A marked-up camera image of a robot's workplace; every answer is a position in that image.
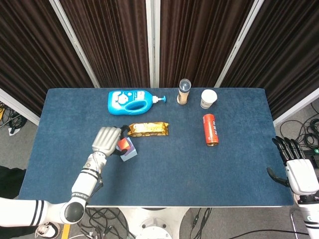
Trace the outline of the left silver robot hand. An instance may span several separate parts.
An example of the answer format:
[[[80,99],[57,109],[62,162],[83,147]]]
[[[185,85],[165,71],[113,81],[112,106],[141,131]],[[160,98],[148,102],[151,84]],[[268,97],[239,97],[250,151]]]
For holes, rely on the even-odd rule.
[[[101,152],[106,157],[112,154],[118,156],[125,155],[128,150],[118,150],[116,149],[116,146],[118,144],[118,141],[124,138],[124,131],[126,130],[130,130],[127,125],[123,125],[122,127],[102,127],[92,144],[93,152]]]

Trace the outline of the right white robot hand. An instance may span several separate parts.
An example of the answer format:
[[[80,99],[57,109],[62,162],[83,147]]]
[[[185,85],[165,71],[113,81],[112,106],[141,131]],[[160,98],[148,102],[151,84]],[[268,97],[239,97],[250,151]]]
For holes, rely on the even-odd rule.
[[[301,197],[315,195],[319,190],[319,182],[314,167],[306,158],[303,149],[294,139],[276,136],[272,142],[277,147],[282,159],[286,179],[278,177],[272,168],[267,168],[271,179],[285,187],[289,187],[293,193]]]

